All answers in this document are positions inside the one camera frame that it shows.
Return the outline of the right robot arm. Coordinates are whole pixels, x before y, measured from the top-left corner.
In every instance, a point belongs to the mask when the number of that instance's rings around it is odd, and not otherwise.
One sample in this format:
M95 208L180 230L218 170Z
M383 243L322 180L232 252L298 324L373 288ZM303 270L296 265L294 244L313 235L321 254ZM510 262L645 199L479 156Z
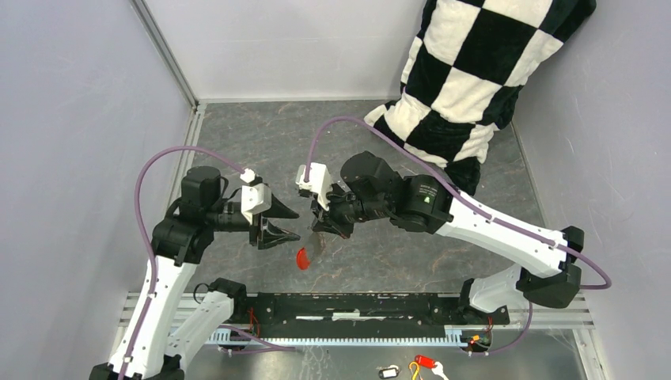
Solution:
M564 309L580 290L582 271L565 251L582 249L577 227L549 230L511 218L431 175L403 177L369 151L349 158L340 174L345 188L332 182L324 164L298 169L299 193L312 200L313 231L349 238L355 224L387 219L407 232L456 238L512 261L506 270L464 282L457 301L463 321L476 323L523 302Z

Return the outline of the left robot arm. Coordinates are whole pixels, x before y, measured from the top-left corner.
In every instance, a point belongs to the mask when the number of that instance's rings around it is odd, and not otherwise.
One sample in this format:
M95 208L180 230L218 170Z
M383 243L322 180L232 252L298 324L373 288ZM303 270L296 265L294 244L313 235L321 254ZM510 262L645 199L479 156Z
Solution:
M217 232L247 233L257 249L299 241L270 219L296 219L298 213L279 201L261 177L247 170L241 199L224 196L228 185L220 171L197 166L181 181L181 195L154 227L141 296L122 342L106 363L96 365L91 379L183 379L188 365L225 321L248 314L246 287L216 279L204 300L177 328L172 323L188 282Z

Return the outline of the red key tag with keyring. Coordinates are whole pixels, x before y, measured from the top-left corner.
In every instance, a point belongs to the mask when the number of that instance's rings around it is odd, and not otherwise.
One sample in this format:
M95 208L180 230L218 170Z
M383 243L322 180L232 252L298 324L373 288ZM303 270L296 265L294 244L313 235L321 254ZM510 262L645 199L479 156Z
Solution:
M298 269L305 271L316 261L325 250L324 236L320 232L312 232L301 240L301 247L296 255Z

